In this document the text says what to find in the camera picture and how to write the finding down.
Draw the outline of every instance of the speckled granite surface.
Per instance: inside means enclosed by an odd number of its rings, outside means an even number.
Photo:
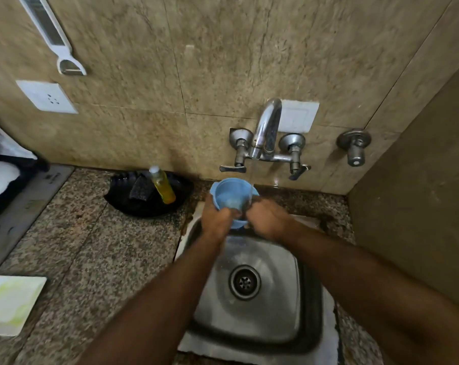
[[[109,173],[77,169],[0,267],[1,274],[47,276],[26,327],[0,337],[0,365],[72,364],[123,302],[169,264],[186,216],[208,192],[199,181],[175,214],[156,220],[125,216],[107,206]],[[257,187],[292,214],[317,216],[328,232],[354,242],[344,197]],[[382,364],[373,340],[338,309],[348,365]],[[178,365],[227,362],[181,354]]]

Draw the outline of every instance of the sink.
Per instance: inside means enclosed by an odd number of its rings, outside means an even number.
[[[200,236],[203,208],[199,202],[175,259]],[[317,219],[294,217],[318,228]],[[178,349],[255,364],[309,364],[306,356],[322,342],[322,328],[316,273],[282,246],[242,228],[226,237]]]

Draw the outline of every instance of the electrical outlet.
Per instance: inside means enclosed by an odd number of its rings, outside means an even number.
[[[318,102],[282,100],[279,132],[308,133],[318,109]]]
[[[78,113],[57,83],[35,81],[17,81],[16,83],[39,110],[68,114]]]

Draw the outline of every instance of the drain hole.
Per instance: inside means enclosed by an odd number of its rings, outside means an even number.
[[[260,289],[260,276],[255,269],[248,265],[240,265],[230,275],[232,293],[240,300],[250,300]]]

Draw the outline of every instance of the person's right arm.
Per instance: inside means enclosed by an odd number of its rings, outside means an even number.
[[[459,365],[459,305],[393,264],[295,221],[275,202],[254,202],[255,231],[314,269],[397,364]]]

